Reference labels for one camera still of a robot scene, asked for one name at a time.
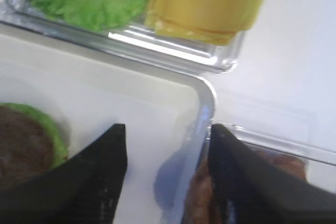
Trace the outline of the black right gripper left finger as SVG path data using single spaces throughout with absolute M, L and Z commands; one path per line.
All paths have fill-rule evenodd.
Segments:
M 128 158 L 124 124 L 57 168 L 1 192 L 1 223 L 113 223 Z

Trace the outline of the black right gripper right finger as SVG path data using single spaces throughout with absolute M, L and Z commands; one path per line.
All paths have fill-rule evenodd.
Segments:
M 335 223 L 335 194 L 270 164 L 214 124 L 208 168 L 223 223 Z

